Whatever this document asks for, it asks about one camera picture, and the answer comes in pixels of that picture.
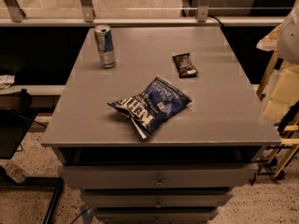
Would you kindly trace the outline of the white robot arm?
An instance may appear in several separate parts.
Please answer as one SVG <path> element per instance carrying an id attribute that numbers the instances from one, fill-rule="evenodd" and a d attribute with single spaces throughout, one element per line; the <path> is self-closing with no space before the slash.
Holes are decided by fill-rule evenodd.
<path id="1" fill-rule="evenodd" d="M 293 8 L 281 24 L 278 57 L 290 63 L 299 63 L 299 6 Z"/>

